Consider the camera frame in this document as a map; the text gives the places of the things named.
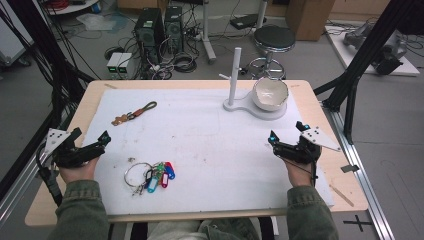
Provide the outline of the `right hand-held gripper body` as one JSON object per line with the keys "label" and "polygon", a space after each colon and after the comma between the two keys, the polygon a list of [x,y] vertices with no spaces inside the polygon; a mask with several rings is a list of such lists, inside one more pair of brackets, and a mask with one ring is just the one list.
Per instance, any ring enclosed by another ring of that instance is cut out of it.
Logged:
{"label": "right hand-held gripper body", "polygon": [[316,163],[321,156],[322,148],[340,151],[340,146],[319,127],[300,132],[296,145],[280,143],[272,147],[273,153],[281,158],[301,164]]}

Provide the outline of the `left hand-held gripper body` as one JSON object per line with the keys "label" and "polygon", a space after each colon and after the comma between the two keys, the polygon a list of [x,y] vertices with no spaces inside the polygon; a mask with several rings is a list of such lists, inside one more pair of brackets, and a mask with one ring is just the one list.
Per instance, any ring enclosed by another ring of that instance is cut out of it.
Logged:
{"label": "left hand-held gripper body", "polygon": [[[51,155],[53,157],[52,162],[58,167],[78,168],[102,154],[102,147],[96,145],[97,141],[84,147],[77,147],[75,141],[68,139],[71,132],[53,128],[48,130],[48,133],[62,134],[62,142]],[[43,163],[38,160],[37,166],[42,167]]]}

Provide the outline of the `brown leather strap keychain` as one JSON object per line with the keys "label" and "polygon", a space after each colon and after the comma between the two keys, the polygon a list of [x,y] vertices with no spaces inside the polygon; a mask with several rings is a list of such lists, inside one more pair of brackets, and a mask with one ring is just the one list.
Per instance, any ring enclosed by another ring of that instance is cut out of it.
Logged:
{"label": "brown leather strap keychain", "polygon": [[157,106],[157,102],[156,101],[151,101],[149,103],[147,103],[144,107],[137,109],[134,112],[128,112],[126,114],[123,114],[121,116],[117,116],[112,122],[111,124],[113,126],[118,126],[124,122],[128,122],[130,120],[133,120],[137,117],[139,117],[141,114],[143,114],[144,112],[151,110],[153,108],[155,108]]}

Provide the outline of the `white key stand with peg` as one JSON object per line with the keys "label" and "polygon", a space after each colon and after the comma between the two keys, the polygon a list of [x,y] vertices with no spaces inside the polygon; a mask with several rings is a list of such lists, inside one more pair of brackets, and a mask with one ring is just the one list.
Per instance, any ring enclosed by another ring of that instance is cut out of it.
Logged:
{"label": "white key stand with peg", "polygon": [[232,72],[231,76],[228,77],[226,75],[220,74],[220,77],[224,79],[228,79],[230,82],[230,90],[229,97],[227,100],[223,102],[223,108],[227,111],[246,111],[253,115],[256,118],[265,121],[273,121],[283,117],[287,111],[287,105],[282,110],[278,110],[275,112],[264,111],[257,107],[252,100],[252,89],[246,94],[245,97],[236,99],[235,93],[237,89],[237,81],[238,81],[238,72],[240,70],[240,59],[241,59],[241,47],[236,47],[234,49],[233,63],[232,63]]}

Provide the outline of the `person's left hand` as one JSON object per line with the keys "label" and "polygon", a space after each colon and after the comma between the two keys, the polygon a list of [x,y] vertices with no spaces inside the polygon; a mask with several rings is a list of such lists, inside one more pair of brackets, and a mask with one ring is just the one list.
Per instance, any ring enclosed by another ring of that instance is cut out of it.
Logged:
{"label": "person's left hand", "polygon": [[98,160],[99,158],[94,158],[78,168],[60,168],[60,175],[66,184],[80,180],[93,180]]}

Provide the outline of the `person's right hand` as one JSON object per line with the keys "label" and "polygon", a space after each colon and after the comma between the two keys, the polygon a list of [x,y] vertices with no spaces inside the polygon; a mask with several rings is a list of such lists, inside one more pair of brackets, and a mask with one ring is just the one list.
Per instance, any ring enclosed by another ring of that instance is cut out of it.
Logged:
{"label": "person's right hand", "polygon": [[288,178],[293,187],[312,186],[312,170],[310,164],[301,164],[292,160],[284,159]]}

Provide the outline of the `white ceramic bowl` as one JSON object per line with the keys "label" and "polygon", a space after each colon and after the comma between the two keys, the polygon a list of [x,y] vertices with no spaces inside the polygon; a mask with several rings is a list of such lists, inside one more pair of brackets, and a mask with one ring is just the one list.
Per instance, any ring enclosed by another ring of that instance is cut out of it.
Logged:
{"label": "white ceramic bowl", "polygon": [[282,80],[262,77],[251,91],[254,104],[264,111],[275,112],[286,107],[289,90]]}

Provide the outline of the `long wooden stick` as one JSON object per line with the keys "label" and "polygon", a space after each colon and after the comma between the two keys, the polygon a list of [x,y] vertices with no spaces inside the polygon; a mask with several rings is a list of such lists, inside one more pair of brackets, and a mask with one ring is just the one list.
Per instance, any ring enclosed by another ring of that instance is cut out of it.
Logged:
{"label": "long wooden stick", "polygon": [[341,190],[339,190],[337,187],[335,187],[334,185],[330,184],[329,187],[340,197],[342,198],[349,206],[354,207],[355,204],[354,202],[350,199],[350,197],[345,194],[344,192],[342,192]]}

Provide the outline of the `white foam mat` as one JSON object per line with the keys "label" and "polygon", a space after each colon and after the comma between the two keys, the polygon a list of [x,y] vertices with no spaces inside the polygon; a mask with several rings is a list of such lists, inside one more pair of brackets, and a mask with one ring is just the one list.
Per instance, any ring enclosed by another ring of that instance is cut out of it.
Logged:
{"label": "white foam mat", "polygon": [[[301,121],[293,99],[274,121],[223,108],[225,89],[109,89],[85,135],[91,144],[107,131],[95,171],[111,216],[270,210],[287,206],[291,184],[284,162],[268,143],[299,139]],[[111,122],[147,103],[139,117]]]}

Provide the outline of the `white power supply unit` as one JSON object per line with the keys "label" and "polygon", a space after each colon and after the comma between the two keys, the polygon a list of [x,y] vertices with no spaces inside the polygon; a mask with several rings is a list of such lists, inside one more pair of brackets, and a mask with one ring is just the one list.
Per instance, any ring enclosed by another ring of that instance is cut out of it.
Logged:
{"label": "white power supply unit", "polygon": [[122,54],[119,52],[115,52],[111,55],[108,63],[107,63],[107,69],[109,71],[109,74],[111,75],[111,78],[114,79],[118,76],[118,65],[120,63]]}
{"label": "white power supply unit", "polygon": [[131,53],[122,53],[117,64],[118,74],[121,78],[129,78],[134,72],[134,61]]}

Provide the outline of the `black round stool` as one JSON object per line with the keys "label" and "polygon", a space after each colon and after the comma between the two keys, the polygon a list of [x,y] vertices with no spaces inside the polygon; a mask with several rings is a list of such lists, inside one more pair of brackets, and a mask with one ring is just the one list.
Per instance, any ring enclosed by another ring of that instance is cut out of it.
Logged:
{"label": "black round stool", "polygon": [[263,56],[252,60],[247,69],[254,79],[268,77],[272,80],[286,78],[286,70],[283,65],[273,58],[275,53],[285,53],[295,46],[295,34],[289,28],[275,25],[266,25],[254,33],[254,43]]}

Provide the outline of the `grey robot device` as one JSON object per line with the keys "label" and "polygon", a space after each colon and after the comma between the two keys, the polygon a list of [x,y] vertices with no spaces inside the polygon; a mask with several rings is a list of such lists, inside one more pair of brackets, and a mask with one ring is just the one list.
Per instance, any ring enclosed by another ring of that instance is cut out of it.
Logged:
{"label": "grey robot device", "polygon": [[[354,31],[345,34],[343,44],[353,46],[358,50],[374,27],[374,23],[366,22]],[[406,54],[406,41],[401,39],[399,31],[395,30],[378,51],[377,56],[372,60],[371,65],[380,75],[389,75],[396,68],[402,65],[400,59]]]}

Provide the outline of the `brown cardboard box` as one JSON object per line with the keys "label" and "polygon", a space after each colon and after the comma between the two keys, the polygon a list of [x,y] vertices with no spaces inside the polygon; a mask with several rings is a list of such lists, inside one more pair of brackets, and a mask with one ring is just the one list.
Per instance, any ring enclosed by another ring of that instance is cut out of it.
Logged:
{"label": "brown cardboard box", "polygon": [[290,0],[285,20],[298,41],[318,41],[335,0]]}

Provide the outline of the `person's legs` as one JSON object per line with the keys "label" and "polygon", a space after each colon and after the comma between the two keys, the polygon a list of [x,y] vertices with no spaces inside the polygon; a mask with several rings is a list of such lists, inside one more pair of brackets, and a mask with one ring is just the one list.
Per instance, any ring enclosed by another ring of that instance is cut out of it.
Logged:
{"label": "person's legs", "polygon": [[148,224],[147,240],[265,240],[258,218],[162,221]]}

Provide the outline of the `large black computer tower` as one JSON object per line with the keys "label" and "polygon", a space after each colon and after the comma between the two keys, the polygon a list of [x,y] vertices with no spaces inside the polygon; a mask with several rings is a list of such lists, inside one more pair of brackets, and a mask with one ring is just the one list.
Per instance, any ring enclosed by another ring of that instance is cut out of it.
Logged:
{"label": "large black computer tower", "polygon": [[152,63],[162,62],[160,45],[165,40],[162,14],[159,8],[144,8],[134,27],[143,55]]}

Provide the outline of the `flat black box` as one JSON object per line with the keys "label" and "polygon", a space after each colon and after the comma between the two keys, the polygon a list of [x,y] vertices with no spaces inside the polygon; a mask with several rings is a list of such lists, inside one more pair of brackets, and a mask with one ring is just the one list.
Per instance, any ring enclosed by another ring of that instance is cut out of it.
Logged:
{"label": "flat black box", "polygon": [[230,20],[230,24],[237,30],[253,28],[257,25],[258,15],[248,14],[242,17],[235,17]]}

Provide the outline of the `white platform board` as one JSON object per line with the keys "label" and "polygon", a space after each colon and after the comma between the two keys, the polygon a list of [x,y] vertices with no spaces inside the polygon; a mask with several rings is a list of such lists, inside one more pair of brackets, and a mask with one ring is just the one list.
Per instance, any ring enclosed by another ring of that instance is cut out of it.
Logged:
{"label": "white platform board", "polygon": [[[326,26],[325,30],[344,68],[347,68],[357,53],[357,50],[353,46],[347,46],[343,43],[346,32],[342,27]],[[406,57],[401,57],[400,62],[401,65],[391,73],[391,76],[415,77],[420,74],[418,69]]]}

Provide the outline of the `white desk leg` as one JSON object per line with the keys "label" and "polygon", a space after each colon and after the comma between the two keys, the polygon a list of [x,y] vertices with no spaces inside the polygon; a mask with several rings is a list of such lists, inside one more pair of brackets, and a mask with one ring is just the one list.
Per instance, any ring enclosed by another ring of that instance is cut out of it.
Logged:
{"label": "white desk leg", "polygon": [[216,61],[216,54],[209,39],[209,0],[202,0],[203,3],[203,30],[201,33],[202,43],[207,55],[207,62],[212,65]]}

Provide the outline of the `round white table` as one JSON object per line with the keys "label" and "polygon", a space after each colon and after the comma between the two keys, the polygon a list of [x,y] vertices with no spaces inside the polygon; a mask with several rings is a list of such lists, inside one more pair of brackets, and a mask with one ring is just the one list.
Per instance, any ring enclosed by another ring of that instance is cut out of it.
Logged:
{"label": "round white table", "polygon": [[52,8],[50,5],[46,5],[45,8],[48,10],[50,14],[62,15],[62,14],[73,13],[73,12],[77,12],[81,10],[86,10],[100,3],[100,0],[85,0],[85,3],[82,5],[72,5],[71,3],[64,5],[63,3],[64,0],[60,0],[60,1],[61,3],[57,5],[55,8]]}

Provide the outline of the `slim black computer tower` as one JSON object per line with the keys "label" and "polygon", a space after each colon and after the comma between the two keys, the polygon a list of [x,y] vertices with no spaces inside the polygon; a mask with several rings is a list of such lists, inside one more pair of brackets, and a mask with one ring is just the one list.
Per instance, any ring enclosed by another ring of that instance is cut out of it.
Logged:
{"label": "slim black computer tower", "polygon": [[184,43],[181,6],[168,6],[166,8],[164,26],[168,37],[168,51],[170,53],[182,52]]}

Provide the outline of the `aluminium rail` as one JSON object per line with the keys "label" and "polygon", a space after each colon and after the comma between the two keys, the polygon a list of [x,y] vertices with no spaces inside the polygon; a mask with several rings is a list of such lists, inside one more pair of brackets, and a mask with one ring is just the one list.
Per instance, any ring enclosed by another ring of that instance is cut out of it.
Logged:
{"label": "aluminium rail", "polygon": [[344,120],[339,112],[332,112],[324,105],[321,105],[330,125],[333,128],[336,138],[340,143],[347,160],[351,166],[357,166],[358,170],[354,170],[353,174],[359,182],[364,195],[368,202],[367,212],[372,220],[372,226],[376,230],[377,236],[380,240],[395,240],[389,222],[386,219],[383,209],[378,201],[374,192],[372,184],[368,178],[366,170],[362,164],[360,156],[353,143],[350,143],[348,138],[344,135]]}
{"label": "aluminium rail", "polygon": [[42,163],[45,163],[62,142],[61,137],[62,134],[48,133],[42,140],[41,145],[37,148],[37,150],[40,150],[40,154],[34,153],[23,171],[18,175],[11,190],[6,194],[5,199],[0,202],[0,227],[7,222],[20,199],[27,191],[30,183],[33,181],[38,171],[37,161],[40,160]]}

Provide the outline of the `black metal frame strut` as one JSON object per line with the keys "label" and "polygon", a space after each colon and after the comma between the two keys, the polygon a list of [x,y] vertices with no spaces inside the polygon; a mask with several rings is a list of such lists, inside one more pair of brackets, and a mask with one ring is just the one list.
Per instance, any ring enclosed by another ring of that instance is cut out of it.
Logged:
{"label": "black metal frame strut", "polygon": [[339,77],[313,90],[315,95],[320,95],[333,89],[330,96],[323,101],[324,107],[331,112],[339,112],[341,104],[347,101],[342,133],[350,145],[353,144],[352,125],[359,80],[390,35],[407,19],[418,3],[424,4],[424,0],[390,0],[346,70]]}

